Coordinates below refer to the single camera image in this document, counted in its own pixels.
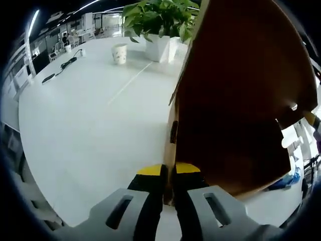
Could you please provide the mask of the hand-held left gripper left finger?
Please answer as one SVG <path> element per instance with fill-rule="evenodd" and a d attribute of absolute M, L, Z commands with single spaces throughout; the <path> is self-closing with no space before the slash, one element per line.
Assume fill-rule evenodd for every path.
<path fill-rule="evenodd" d="M 127 188 L 92 207 L 86 221 L 61 228 L 60 240 L 154 240 L 167 177 L 162 164 L 139 170 Z"/>

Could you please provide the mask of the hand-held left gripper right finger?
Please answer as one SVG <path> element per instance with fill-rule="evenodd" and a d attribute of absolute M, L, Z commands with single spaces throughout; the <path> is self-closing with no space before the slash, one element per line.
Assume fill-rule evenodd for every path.
<path fill-rule="evenodd" d="M 176 163 L 174 202 L 183 240 L 275 240 L 278 228 L 251 219 L 245 205 L 219 186 L 209 186 L 199 168 Z"/>

